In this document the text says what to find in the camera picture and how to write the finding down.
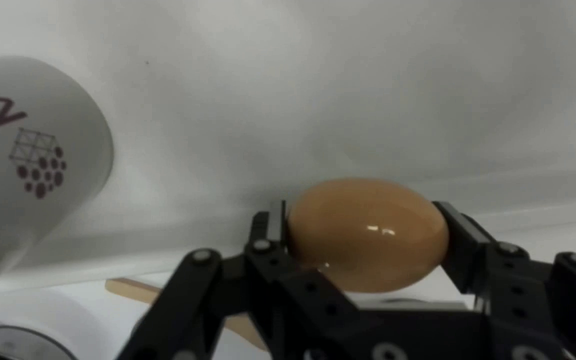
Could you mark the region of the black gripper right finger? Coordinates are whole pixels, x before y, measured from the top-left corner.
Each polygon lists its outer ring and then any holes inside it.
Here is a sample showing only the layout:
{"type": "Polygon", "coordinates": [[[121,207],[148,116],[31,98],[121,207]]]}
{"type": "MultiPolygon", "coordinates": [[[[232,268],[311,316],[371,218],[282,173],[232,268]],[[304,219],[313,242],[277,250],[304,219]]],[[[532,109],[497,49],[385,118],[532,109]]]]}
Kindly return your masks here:
{"type": "Polygon", "coordinates": [[[488,360],[576,360],[576,251],[539,262],[451,203],[436,207],[450,232],[441,270],[475,297],[488,360]]]}

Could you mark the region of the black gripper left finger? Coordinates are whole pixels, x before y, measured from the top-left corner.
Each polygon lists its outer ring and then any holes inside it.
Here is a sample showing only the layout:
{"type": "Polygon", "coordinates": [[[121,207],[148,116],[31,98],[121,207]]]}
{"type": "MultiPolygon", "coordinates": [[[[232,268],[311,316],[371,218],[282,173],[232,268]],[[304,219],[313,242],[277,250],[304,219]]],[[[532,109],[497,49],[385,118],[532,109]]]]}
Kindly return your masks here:
{"type": "Polygon", "coordinates": [[[188,254],[163,288],[197,295],[184,320],[149,306],[117,360],[211,360],[224,320],[248,314],[271,360],[365,360],[357,307],[320,271],[304,270],[286,248],[286,206],[252,215],[239,254],[188,254]]]}

